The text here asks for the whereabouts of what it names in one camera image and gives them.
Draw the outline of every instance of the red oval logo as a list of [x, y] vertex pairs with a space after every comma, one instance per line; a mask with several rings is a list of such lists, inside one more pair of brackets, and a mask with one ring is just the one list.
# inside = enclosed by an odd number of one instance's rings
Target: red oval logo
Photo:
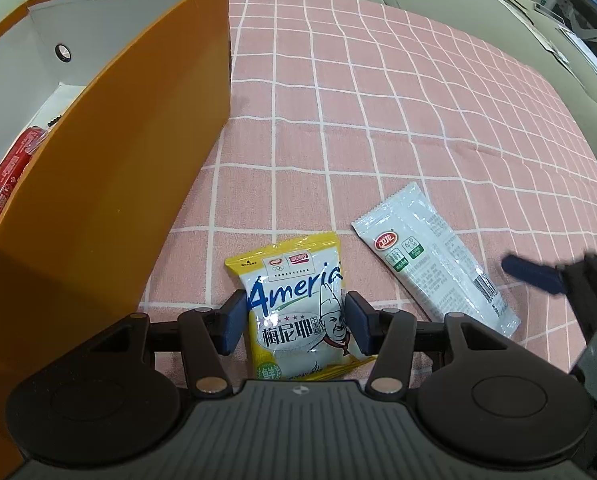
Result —
[[309, 256], [307, 256], [307, 253], [294, 254], [294, 256], [290, 256], [290, 264], [292, 265], [304, 264], [308, 261]]
[[374, 241], [374, 247], [377, 248], [378, 251], [384, 251], [385, 249], [389, 249], [397, 243], [399, 236], [393, 231], [386, 231], [383, 234], [380, 234], [379, 237]]

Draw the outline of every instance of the metal screw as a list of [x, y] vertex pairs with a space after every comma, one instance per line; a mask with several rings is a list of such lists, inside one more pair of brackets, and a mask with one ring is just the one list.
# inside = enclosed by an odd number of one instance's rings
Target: metal screw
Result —
[[403, 383], [393, 377], [379, 377], [372, 381], [371, 387], [381, 394], [395, 394], [403, 388]]
[[196, 381], [196, 387], [204, 394], [217, 394], [227, 388], [227, 381], [221, 377], [204, 377]]

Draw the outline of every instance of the yellow and white snack package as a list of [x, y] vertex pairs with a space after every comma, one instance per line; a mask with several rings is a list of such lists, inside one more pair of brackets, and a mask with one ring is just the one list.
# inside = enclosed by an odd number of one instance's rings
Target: yellow and white snack package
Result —
[[343, 317], [343, 271], [333, 232], [228, 258], [248, 297], [258, 379], [324, 380], [371, 359]]

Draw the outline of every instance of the red snack package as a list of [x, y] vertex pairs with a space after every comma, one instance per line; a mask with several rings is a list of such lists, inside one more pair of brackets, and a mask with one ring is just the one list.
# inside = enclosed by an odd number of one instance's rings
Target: red snack package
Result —
[[27, 128], [11, 147], [10, 151], [0, 163], [0, 215], [12, 194], [14, 186], [21, 177], [22, 170], [30, 161], [31, 149], [36, 147], [36, 141], [43, 136], [45, 130], [38, 126]]

